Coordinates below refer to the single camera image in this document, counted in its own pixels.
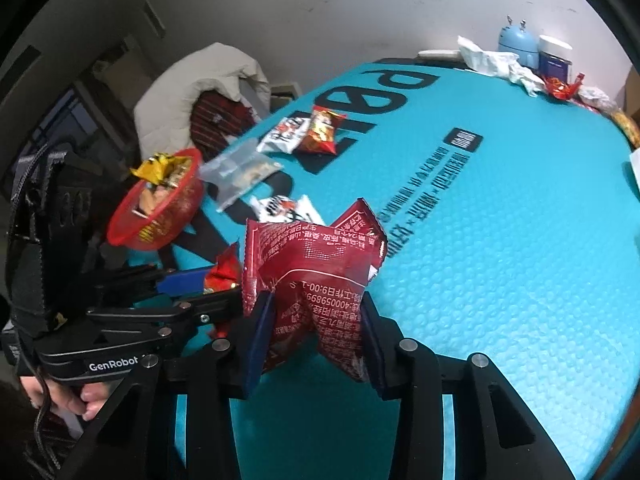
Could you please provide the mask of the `person's left hand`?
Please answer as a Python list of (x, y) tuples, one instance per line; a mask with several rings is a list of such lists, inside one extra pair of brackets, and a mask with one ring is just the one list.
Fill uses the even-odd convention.
[[(40, 408), (44, 402), (44, 390), (38, 379), (34, 376), (21, 376), (20, 382), (32, 406)], [(50, 378), (46, 378), (46, 384), (52, 408), (58, 414), (73, 413), (81, 416), (86, 422), (90, 422), (96, 417), (96, 414), (104, 407), (112, 390), (112, 385), (108, 382), (85, 384), (80, 389), (80, 393), (74, 393), (71, 388), (60, 385)]]

